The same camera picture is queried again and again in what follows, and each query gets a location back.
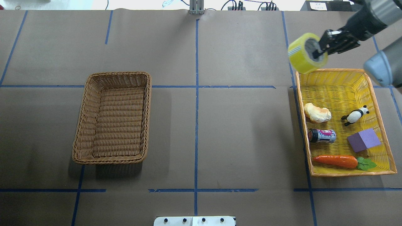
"yellow wicker basket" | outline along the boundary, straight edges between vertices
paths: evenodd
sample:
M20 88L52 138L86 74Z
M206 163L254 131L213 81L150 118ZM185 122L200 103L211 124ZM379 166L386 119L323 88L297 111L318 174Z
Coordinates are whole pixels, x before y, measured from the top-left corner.
M89 76L73 144L74 162L142 162L148 151L151 87L151 76L146 72Z
M381 175L397 173L394 158L390 150L387 135L378 109L373 85L369 76L361 69L318 69L310 74L296 73L298 102L303 125L304 143L307 151L310 174L316 177L339 177ZM312 123L306 119L304 105L313 103L318 107L326 107L332 119L326 123ZM343 115L367 105L370 114L364 115L356 123L345 126L341 120ZM333 144L310 143L308 129L333 129L336 140ZM381 145L355 153L347 137L359 131L373 128ZM347 169L312 161L322 154L347 154L369 158L377 164L368 171Z

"purple cube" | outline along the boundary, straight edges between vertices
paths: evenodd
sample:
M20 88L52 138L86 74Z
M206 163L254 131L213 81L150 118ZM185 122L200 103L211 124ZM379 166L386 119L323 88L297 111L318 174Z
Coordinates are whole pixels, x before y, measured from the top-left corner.
M348 141L354 152L361 152L381 144L373 129L366 129L350 135Z

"yellow tape roll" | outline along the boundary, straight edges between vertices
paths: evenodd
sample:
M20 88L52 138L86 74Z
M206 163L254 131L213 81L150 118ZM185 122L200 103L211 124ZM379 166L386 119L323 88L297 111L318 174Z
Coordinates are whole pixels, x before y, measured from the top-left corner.
M318 48L320 38L313 33L306 33L289 45L287 56L292 66L302 74L308 74L323 67L328 61L328 54L324 53L314 59L312 52Z

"toy panda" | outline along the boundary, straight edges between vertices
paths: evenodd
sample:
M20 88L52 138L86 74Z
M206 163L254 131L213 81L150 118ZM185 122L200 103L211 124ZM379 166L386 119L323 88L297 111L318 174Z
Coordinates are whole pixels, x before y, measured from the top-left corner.
M345 123L345 126L348 126L350 124L353 124L357 122L363 115L370 113L369 110L367 109L367 105L364 105L363 107L353 110L350 114L342 116L342 120L347 120Z

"carrot leaf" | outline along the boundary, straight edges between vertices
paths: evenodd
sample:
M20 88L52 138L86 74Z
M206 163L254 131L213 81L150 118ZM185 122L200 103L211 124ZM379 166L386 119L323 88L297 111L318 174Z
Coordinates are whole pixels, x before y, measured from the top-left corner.
M367 171L376 166L377 166L377 164L375 162L372 162L371 159L369 159L369 158L363 158L363 157L357 158L357 168L360 170Z

